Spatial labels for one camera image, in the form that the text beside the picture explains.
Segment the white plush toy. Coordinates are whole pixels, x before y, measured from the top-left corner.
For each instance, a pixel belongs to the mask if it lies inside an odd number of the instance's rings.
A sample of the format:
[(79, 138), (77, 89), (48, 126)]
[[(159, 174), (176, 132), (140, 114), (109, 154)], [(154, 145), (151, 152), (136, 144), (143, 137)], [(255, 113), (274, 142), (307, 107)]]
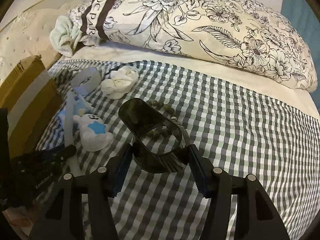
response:
[(78, 125), (81, 144), (86, 151), (100, 151), (113, 141), (113, 134), (109, 132), (109, 127), (98, 116), (74, 115), (73, 121)]

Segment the blue tissue pack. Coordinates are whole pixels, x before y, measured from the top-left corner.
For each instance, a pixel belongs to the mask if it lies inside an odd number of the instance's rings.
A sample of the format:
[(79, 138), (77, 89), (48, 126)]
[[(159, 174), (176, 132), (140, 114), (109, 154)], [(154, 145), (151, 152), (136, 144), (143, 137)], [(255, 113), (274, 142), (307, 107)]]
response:
[(83, 96), (76, 94), (75, 92), (68, 92), (66, 98), (66, 105), (57, 114), (57, 119), (62, 128), (65, 126), (66, 108), (71, 105), (72, 115), (83, 116), (85, 114), (91, 113), (92, 105), (87, 102)]

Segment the dark oval container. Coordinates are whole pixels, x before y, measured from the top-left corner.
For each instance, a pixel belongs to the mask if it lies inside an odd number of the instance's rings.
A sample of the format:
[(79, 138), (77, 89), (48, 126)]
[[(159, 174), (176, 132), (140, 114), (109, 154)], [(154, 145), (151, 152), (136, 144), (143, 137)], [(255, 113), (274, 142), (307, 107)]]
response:
[(133, 157), (144, 171), (175, 173), (186, 167), (190, 138), (175, 116), (167, 118), (139, 98), (123, 103), (118, 115), (133, 134)]

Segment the cardboard box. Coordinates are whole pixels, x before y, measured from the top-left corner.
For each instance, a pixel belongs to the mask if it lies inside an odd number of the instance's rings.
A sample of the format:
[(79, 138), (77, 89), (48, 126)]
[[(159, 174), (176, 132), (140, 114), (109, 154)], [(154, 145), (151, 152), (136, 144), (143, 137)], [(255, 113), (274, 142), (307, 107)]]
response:
[(10, 158), (35, 150), (62, 98), (41, 57), (22, 59), (1, 83), (1, 108), (8, 110)]

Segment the checkered bed sheet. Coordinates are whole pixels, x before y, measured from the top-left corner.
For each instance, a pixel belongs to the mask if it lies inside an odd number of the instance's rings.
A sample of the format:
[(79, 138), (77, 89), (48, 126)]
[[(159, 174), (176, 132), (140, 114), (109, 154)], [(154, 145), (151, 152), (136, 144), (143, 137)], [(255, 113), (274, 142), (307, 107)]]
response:
[[(175, 110), (190, 141), (216, 167), (263, 185), (291, 239), (300, 239), (319, 212), (319, 120), (277, 99), (172, 64), (130, 62), (139, 79), (120, 100), (99, 88), (86, 96), (114, 140), (85, 151), (74, 135), (80, 166), (105, 165), (133, 135), (118, 116), (131, 98), (163, 100)], [(122, 191), (110, 199), (120, 239), (199, 239), (209, 210), (190, 168), (151, 174), (130, 165)]]

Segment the clear tape roll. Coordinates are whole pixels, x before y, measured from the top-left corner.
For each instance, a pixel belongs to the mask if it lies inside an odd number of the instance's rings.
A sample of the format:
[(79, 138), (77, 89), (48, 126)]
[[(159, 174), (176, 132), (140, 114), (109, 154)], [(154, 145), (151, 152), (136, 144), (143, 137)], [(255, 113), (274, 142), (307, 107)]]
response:
[(78, 74), (71, 80), (72, 89), (81, 96), (87, 96), (92, 93), (101, 83), (101, 76), (95, 67), (89, 67)]

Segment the cream tufted headboard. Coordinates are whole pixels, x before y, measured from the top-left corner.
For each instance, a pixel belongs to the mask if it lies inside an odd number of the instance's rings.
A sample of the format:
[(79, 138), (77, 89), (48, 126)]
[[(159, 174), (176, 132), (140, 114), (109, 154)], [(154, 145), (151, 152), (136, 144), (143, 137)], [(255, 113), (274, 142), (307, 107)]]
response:
[(22, 59), (33, 55), (40, 56), (45, 68), (49, 69), (61, 57), (49, 39), (56, 20), (80, 3), (81, 0), (73, 0), (59, 9), (45, 8), (21, 13), (8, 30), (1, 33), (1, 82)]

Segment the mint green towel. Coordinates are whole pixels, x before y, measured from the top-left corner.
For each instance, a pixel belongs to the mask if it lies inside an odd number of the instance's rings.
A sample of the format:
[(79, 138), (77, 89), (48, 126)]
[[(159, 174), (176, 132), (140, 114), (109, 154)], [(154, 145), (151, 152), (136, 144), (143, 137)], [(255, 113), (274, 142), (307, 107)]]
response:
[(99, 46), (101, 39), (95, 36), (84, 34), (65, 15), (60, 15), (54, 29), (49, 35), (53, 48), (65, 57), (72, 57), (78, 43), (84, 46)]

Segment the floral quilt pillow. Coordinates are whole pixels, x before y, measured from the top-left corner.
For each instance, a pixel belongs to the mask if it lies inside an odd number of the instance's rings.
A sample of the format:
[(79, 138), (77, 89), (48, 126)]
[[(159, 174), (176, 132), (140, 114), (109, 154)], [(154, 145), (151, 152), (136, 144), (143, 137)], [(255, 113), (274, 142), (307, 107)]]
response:
[(68, 12), (84, 34), (259, 74), (313, 92), (308, 45), (256, 0), (91, 0)]

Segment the teal curtain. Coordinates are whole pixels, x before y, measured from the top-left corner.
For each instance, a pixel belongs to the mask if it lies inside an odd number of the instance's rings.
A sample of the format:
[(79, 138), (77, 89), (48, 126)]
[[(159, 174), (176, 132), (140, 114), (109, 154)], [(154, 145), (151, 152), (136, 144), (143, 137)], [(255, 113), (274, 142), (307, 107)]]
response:
[(283, 0), (281, 13), (308, 44), (314, 61), (319, 57), (319, 21), (306, 0)]

